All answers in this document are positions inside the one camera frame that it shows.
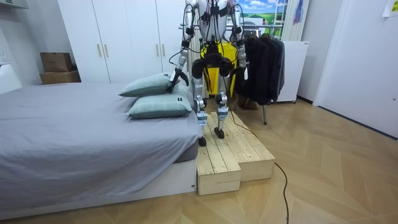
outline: pillow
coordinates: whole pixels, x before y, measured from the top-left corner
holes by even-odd
[[[139,98],[127,115],[132,118],[166,118],[183,116],[192,111],[185,85],[176,85],[173,93]]]
[[[128,84],[119,96],[140,97],[164,94],[171,85],[171,73],[164,72],[150,77],[140,78]]]

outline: poster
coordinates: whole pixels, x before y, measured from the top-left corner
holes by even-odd
[[[388,0],[383,17],[398,16],[398,0]]]

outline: wooden plank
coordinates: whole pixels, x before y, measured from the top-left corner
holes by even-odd
[[[241,146],[236,140],[236,136],[231,133],[231,131],[226,127],[224,128],[225,141],[227,142],[231,152],[234,154],[234,157],[238,163],[240,162],[249,162],[249,158],[245,155],[244,151],[241,149]]]
[[[198,195],[208,195],[239,190],[241,171],[198,176]]]
[[[234,121],[228,116],[225,121],[225,127],[228,128],[233,134],[236,142],[241,148],[241,151],[245,153],[248,160],[247,161],[261,161],[262,157],[254,150],[254,148],[250,145],[248,140],[243,136],[242,132],[235,125]]]
[[[242,169],[241,182],[271,178],[275,160],[244,162],[239,164]]]
[[[198,175],[214,174],[206,147],[199,147],[197,163]]]
[[[211,134],[214,137],[214,140],[216,141],[218,149],[220,150],[220,153],[223,156],[228,171],[241,170],[238,162],[236,161],[225,139],[219,139],[217,135],[214,133],[214,128],[217,127],[217,125],[212,116],[207,117],[207,124],[210,128]]]
[[[235,112],[229,112],[229,115],[231,115],[231,113],[234,114],[234,118],[235,118],[236,124],[241,125],[242,127],[245,127],[245,128],[248,129],[248,127],[241,121],[241,119],[236,115]],[[275,159],[275,157],[260,142],[260,140],[258,140],[258,138],[255,135],[253,135],[253,133],[251,133],[250,131],[248,131],[248,130],[242,128],[242,127],[238,126],[239,131],[244,135],[244,137],[248,140],[248,142],[253,147],[253,149],[258,153],[258,155],[263,160]]]
[[[214,140],[213,135],[211,134],[208,125],[205,125],[203,127],[203,134],[207,141],[206,148],[210,158],[211,165],[213,166],[214,173],[217,174],[220,172],[227,172],[228,170],[226,168],[223,156],[221,155],[220,150],[216,145],[216,142]]]

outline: humanoid robot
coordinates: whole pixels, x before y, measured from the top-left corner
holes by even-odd
[[[188,77],[182,72],[182,69],[187,61],[188,51],[190,50],[190,41],[195,35],[193,27],[195,9],[198,9],[199,12],[198,25],[202,36],[200,39],[200,51],[204,54],[201,58],[192,63],[192,80],[194,85],[193,97],[195,100],[194,110],[197,114],[199,123],[202,126],[206,125],[206,99],[202,97],[203,71],[207,68],[219,68],[218,95],[215,96],[215,100],[218,105],[218,127],[214,129],[214,132],[220,139],[223,139],[223,123],[228,115],[228,99],[226,96],[224,77],[236,74],[244,75],[244,79],[248,79],[243,30],[240,23],[241,7],[239,4],[235,4],[234,0],[187,0],[184,10],[185,17],[183,21],[181,51],[179,52],[178,64],[176,64],[176,68],[170,77],[172,84],[169,91],[172,91],[179,77],[185,80],[187,85],[189,85]],[[226,31],[227,15],[231,16],[233,23],[232,34],[229,41],[233,42],[236,46],[236,68],[234,68],[233,62],[230,59],[223,57],[223,54],[218,50],[218,45],[222,44],[221,40]],[[204,137],[199,139],[199,145],[206,146],[206,140]]]

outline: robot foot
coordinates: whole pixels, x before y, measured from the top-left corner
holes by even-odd
[[[206,139],[204,137],[199,138],[199,146],[204,147],[207,145]]]
[[[218,128],[214,128],[214,132],[216,133],[216,135],[217,135],[217,137],[219,139],[224,139],[225,138],[223,130],[219,130]]]

